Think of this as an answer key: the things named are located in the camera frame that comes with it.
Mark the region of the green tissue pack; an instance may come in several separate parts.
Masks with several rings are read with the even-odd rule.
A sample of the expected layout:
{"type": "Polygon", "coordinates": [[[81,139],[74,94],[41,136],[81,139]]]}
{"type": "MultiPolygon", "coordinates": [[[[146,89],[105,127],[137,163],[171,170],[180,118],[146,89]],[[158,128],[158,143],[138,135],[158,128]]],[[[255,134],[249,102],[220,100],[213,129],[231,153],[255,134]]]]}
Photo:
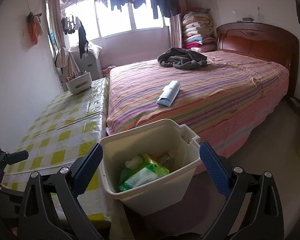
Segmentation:
{"type": "Polygon", "coordinates": [[[170,174],[170,171],[158,164],[147,154],[136,155],[126,161],[121,171],[118,188],[121,192],[153,182],[170,174]]]}

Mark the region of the cream plastic trash bin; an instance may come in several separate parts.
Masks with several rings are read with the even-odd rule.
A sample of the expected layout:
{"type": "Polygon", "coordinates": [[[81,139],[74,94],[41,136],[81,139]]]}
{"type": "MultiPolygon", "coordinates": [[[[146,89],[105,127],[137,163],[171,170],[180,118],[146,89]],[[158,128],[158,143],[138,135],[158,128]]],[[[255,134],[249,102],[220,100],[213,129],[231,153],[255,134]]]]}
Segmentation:
{"type": "Polygon", "coordinates": [[[182,200],[198,165],[200,137],[162,119],[101,140],[103,188],[142,216],[182,200]]]}

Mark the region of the checkered plastic tablecloth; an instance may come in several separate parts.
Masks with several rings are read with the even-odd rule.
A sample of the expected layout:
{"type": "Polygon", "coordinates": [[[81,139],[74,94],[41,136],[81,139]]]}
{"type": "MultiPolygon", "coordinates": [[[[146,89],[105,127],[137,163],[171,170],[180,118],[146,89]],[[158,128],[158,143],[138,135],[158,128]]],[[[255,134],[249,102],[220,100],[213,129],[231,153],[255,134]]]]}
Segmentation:
{"type": "Polygon", "coordinates": [[[3,184],[24,191],[32,172],[54,174],[86,155],[106,136],[108,97],[106,77],[77,95],[56,96],[19,143],[17,150],[26,150],[28,159],[6,167],[3,184]]]}

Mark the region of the bed with striped sheet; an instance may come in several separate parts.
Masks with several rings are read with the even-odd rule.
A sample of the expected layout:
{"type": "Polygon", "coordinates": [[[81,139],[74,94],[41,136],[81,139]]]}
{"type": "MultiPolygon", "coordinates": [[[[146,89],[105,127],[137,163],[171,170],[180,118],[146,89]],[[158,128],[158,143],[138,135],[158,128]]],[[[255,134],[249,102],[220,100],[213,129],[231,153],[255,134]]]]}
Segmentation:
{"type": "Polygon", "coordinates": [[[207,53],[198,70],[162,67],[148,60],[110,71],[107,135],[161,119],[187,125],[218,155],[230,157],[287,94],[289,71],[281,64],[240,54],[207,53]],[[171,107],[157,100],[171,81],[181,88],[171,107]]]}

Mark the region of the light blue folded case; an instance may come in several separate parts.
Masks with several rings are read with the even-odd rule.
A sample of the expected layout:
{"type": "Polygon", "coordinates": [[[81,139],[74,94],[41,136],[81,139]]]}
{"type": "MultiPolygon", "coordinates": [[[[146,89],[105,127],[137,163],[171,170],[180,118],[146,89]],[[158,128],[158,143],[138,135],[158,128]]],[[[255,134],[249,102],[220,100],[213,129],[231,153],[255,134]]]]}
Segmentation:
{"type": "Polygon", "coordinates": [[[162,94],[159,96],[157,100],[157,104],[159,106],[171,107],[175,98],[177,97],[179,90],[181,88],[181,83],[179,81],[173,80],[168,85],[166,85],[162,94]]]}

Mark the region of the white storage basket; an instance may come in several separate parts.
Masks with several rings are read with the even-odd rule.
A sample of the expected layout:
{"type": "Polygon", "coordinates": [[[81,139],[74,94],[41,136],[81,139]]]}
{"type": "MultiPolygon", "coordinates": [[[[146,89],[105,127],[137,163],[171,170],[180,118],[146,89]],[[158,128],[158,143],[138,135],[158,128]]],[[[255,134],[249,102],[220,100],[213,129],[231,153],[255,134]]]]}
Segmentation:
{"type": "Polygon", "coordinates": [[[68,81],[66,86],[71,94],[79,94],[86,89],[91,88],[92,78],[89,72],[85,72],[82,75],[75,77],[74,79],[68,81]]]}

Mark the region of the left pink curtain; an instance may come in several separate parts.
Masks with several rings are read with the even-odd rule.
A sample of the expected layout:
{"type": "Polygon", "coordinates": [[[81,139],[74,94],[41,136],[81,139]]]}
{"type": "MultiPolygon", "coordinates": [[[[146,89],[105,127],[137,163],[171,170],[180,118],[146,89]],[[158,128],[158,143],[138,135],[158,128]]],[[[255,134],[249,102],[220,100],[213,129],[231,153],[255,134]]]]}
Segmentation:
{"type": "Polygon", "coordinates": [[[55,37],[55,41],[59,48],[65,48],[65,39],[62,25],[60,0],[48,0],[50,22],[55,37]]]}

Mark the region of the pink curtain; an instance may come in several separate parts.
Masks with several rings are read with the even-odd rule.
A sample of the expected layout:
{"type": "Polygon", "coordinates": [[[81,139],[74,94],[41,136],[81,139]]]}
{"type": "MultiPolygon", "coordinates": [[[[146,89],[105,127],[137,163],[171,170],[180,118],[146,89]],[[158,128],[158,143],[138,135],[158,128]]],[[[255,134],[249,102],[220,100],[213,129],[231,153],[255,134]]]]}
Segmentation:
{"type": "Polygon", "coordinates": [[[48,0],[50,22],[55,37],[55,41],[59,48],[65,48],[65,39],[62,25],[60,0],[48,0]]]}
{"type": "Polygon", "coordinates": [[[170,18],[170,46],[182,48],[183,47],[183,32],[181,26],[181,14],[172,16],[170,18]]]}

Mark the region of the beige hanging bag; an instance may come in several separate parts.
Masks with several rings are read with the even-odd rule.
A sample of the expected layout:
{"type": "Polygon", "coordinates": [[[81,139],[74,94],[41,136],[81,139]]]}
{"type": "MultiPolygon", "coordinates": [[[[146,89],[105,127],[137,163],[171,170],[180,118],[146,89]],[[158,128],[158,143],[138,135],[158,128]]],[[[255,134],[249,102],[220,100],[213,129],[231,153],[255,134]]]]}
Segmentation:
{"type": "Polygon", "coordinates": [[[59,48],[57,52],[55,67],[61,69],[66,82],[74,79],[80,73],[80,69],[74,57],[64,47],[59,48]]]}

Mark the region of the white air cooler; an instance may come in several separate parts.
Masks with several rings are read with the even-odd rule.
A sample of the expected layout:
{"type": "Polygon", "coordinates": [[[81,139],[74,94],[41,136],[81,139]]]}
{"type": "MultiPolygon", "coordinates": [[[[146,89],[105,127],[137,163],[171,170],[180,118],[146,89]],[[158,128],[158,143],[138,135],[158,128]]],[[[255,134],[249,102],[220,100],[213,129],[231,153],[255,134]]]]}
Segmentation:
{"type": "Polygon", "coordinates": [[[78,65],[80,71],[89,72],[92,80],[98,80],[103,78],[102,65],[100,61],[100,52],[102,47],[94,43],[88,44],[88,52],[84,53],[82,57],[79,55],[78,45],[72,46],[69,49],[71,55],[73,56],[76,64],[78,65]]]}

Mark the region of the wooden headboard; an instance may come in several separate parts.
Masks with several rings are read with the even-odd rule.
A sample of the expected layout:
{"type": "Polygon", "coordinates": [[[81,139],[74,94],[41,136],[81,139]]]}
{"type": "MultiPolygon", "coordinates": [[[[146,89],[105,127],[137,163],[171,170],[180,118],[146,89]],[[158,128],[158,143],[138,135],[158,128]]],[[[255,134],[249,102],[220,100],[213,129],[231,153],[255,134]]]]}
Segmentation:
{"type": "Polygon", "coordinates": [[[276,62],[289,70],[287,95],[294,96],[299,71],[299,40],[289,31],[264,23],[234,22],[216,29],[217,49],[276,62]]]}

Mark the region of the orange cloth on hook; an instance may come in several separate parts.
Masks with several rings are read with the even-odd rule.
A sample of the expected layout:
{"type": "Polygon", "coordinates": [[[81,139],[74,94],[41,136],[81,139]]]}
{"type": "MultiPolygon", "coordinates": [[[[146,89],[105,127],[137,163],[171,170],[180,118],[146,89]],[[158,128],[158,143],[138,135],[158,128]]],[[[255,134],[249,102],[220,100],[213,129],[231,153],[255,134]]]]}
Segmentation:
{"type": "Polygon", "coordinates": [[[43,34],[43,29],[40,23],[41,14],[35,15],[30,12],[26,18],[27,20],[27,31],[31,39],[33,46],[37,45],[38,37],[43,34]]]}

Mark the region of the stack of folded quilts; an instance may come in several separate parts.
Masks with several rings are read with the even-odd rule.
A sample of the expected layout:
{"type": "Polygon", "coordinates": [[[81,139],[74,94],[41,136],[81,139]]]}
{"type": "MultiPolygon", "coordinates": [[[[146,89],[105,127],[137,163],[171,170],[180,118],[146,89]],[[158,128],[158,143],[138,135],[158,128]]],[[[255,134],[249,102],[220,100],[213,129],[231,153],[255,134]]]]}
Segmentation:
{"type": "Polygon", "coordinates": [[[183,48],[199,53],[217,49],[214,20],[210,9],[193,8],[183,16],[183,48]]]}

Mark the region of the black hanging garment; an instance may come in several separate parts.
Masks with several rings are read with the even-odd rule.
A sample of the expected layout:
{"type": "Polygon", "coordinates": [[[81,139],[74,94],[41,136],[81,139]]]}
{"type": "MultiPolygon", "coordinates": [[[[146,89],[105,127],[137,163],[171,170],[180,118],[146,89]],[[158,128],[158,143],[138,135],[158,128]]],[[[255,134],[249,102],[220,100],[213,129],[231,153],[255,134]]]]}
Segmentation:
{"type": "Polygon", "coordinates": [[[85,28],[82,23],[78,29],[78,38],[79,38],[79,43],[78,43],[79,57],[81,59],[83,54],[88,53],[88,44],[89,44],[89,41],[86,38],[85,28]]]}

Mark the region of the right pink curtain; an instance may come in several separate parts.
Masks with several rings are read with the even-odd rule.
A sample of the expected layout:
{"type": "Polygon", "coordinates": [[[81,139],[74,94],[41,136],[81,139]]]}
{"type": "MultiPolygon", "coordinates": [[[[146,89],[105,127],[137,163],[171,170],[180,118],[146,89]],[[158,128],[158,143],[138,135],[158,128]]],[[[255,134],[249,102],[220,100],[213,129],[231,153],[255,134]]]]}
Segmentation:
{"type": "Polygon", "coordinates": [[[183,32],[181,26],[181,14],[172,16],[170,18],[170,46],[182,48],[183,47],[183,32]]]}

